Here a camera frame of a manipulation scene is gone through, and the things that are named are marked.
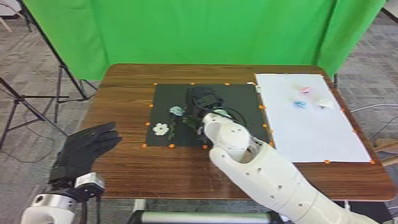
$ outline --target camera stand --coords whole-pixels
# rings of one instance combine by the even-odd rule
[[[15,131],[24,126],[27,126],[29,124],[36,123],[38,121],[45,121],[47,124],[50,125],[50,127],[54,127],[57,129],[57,131],[63,133],[63,135],[68,137],[66,132],[63,131],[57,124],[52,122],[52,120],[47,117],[47,112],[49,112],[54,100],[59,99],[59,98],[70,98],[70,97],[68,96],[25,96],[25,95],[18,94],[15,88],[11,87],[11,85],[8,84],[8,82],[2,78],[0,78],[0,85],[8,89],[6,94],[15,98],[15,105],[13,105],[13,108],[11,108],[11,113],[9,113],[9,118],[8,118],[8,122],[6,122],[6,128],[4,128],[4,134],[2,134],[2,138],[0,138],[0,149],[4,147],[4,142],[6,142],[6,137],[8,137],[9,132]],[[47,108],[45,108],[43,112],[40,112],[34,105],[27,102],[27,99],[50,99],[50,102],[49,102],[49,105],[47,105]],[[27,107],[29,111],[36,115],[36,119],[27,121],[25,123],[17,125],[15,127],[11,127],[18,105],[24,105]]]

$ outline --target black cable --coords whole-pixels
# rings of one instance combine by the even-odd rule
[[[79,224],[88,224],[88,213],[89,213],[89,206],[88,201],[82,202],[82,213],[80,213],[80,222]]]
[[[239,120],[237,120],[233,117],[230,117],[228,115],[224,115],[223,113],[219,113],[219,112],[216,111],[217,109],[223,109],[223,108],[208,109],[208,108],[205,108],[200,104],[196,104],[196,106],[205,110],[207,113],[214,113],[214,114],[217,114],[219,116],[223,116],[224,118],[228,118],[233,122],[240,123]]]
[[[390,122],[386,123],[386,125],[383,126],[381,130],[377,131],[375,135],[370,138],[370,141],[374,142],[377,135],[381,134],[381,132],[384,131],[384,129],[388,128],[390,124],[393,123],[393,121],[398,119],[398,116],[390,120]]]
[[[27,112],[25,112],[25,114],[24,114],[24,120],[25,120],[25,123],[29,122],[27,121],[27,113],[29,113],[29,110],[27,110]],[[52,148],[50,148],[50,151],[49,151],[49,153],[41,156],[41,158],[38,159],[38,160],[22,160],[9,152],[6,152],[6,151],[0,151],[0,153],[4,153],[20,163],[38,163],[38,162],[41,162],[45,159],[47,159],[47,157],[52,155],[52,152],[54,152],[54,150],[56,150],[56,140],[54,140],[54,138],[50,138],[50,137],[47,137],[47,136],[43,136],[33,129],[31,129],[31,127],[29,127],[29,125],[25,125],[25,128],[29,129],[29,131],[36,134],[36,136],[38,137],[41,137],[41,138],[45,138],[45,139],[49,139],[50,141],[52,141]]]
[[[102,195],[96,196],[96,224],[102,224]]]
[[[235,109],[230,108],[230,107],[221,107],[221,108],[217,108],[217,109],[230,110],[230,111],[233,111],[233,112],[239,114],[239,116],[240,116],[240,120],[242,120],[242,122],[244,122],[244,126],[248,127],[246,117],[244,117],[242,113],[239,112],[239,110],[235,110]]]

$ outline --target green backdrop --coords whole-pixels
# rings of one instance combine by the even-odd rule
[[[384,0],[25,0],[79,78],[116,63],[319,65],[329,75]]]

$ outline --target paper sheet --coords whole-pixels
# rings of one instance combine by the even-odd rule
[[[354,132],[322,75],[258,74],[267,119],[276,148],[292,162],[370,162],[370,154]],[[322,108],[319,100],[333,108]],[[306,102],[306,108],[295,106]]]

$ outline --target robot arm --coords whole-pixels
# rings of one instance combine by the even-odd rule
[[[102,197],[105,181],[91,173],[91,167],[96,158],[121,141],[114,128],[114,123],[107,123],[68,137],[52,168],[50,190],[36,196],[22,224],[72,224],[77,204]]]
[[[375,224],[367,216],[336,205],[294,163],[251,136],[246,127],[219,113],[208,113],[203,122],[205,135],[214,142],[212,162],[253,200],[297,224]]]

